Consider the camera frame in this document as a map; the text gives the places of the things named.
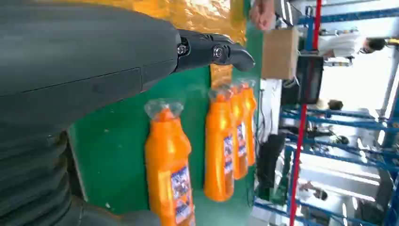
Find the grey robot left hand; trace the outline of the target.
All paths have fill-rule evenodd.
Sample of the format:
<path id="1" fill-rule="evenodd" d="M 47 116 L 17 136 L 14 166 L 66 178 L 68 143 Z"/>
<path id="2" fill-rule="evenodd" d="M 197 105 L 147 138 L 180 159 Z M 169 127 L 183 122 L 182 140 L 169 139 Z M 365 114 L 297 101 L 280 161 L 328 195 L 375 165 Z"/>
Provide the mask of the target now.
<path id="1" fill-rule="evenodd" d="M 252 56 L 224 35 L 107 5 L 0 3 L 0 140 L 48 136 L 172 73 Z"/>

